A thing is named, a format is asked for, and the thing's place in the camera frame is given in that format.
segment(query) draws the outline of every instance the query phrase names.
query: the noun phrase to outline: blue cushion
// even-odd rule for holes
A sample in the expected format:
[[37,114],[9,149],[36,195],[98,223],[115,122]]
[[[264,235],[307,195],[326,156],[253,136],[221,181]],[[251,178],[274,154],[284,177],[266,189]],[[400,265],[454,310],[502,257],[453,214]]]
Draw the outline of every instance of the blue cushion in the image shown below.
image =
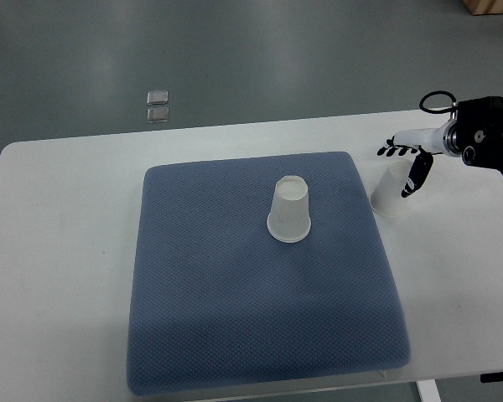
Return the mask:
[[[309,186],[311,231],[267,230],[276,181]],[[158,394],[406,364],[395,281],[351,157],[326,152],[152,167],[127,379]]]

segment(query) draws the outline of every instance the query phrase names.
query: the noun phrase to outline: concrete floor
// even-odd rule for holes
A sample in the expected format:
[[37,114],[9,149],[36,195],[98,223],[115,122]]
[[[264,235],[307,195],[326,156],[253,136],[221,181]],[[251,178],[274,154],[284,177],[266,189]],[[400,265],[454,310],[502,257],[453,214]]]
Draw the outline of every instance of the concrete floor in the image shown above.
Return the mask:
[[[148,90],[167,123],[146,123]],[[503,94],[503,15],[460,0],[0,1],[0,151],[11,142],[417,109]],[[444,402],[502,384],[438,381]],[[418,400],[414,384],[277,397]]]

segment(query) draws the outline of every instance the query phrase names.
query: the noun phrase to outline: clear plastic cup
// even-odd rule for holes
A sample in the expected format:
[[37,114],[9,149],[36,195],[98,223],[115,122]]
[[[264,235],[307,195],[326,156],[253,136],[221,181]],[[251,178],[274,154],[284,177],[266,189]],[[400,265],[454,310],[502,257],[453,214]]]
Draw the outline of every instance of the clear plastic cup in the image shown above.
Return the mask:
[[408,198],[401,196],[413,162],[399,159],[391,162],[369,197],[377,214],[395,218],[408,210]]
[[285,176],[276,183],[267,218],[268,231],[283,243],[296,243],[311,229],[309,191],[299,176]]

